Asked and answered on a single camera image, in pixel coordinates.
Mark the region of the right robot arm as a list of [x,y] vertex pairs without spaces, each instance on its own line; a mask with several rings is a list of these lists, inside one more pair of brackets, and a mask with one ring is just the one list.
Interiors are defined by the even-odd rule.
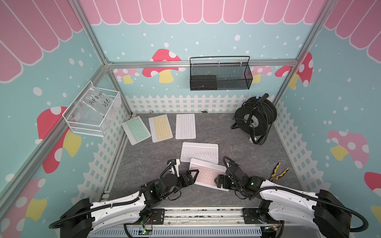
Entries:
[[226,172],[215,178],[216,186],[234,191],[241,200],[260,199],[254,217],[263,224],[278,223],[283,230],[285,223],[291,222],[315,229],[326,238],[348,238],[369,228],[363,215],[345,207],[327,190],[314,193],[276,184],[287,173],[286,170],[277,173],[279,163],[270,178],[265,179],[249,177],[229,157],[223,157],[222,161]]

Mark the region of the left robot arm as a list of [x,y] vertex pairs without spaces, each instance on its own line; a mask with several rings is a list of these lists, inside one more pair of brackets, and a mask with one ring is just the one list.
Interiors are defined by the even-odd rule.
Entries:
[[179,165],[178,159],[168,160],[158,178],[144,183],[131,195],[104,202],[84,198],[51,223],[49,229],[58,229],[62,238],[87,238],[115,225],[148,222],[153,208],[196,182],[199,170],[181,173]]

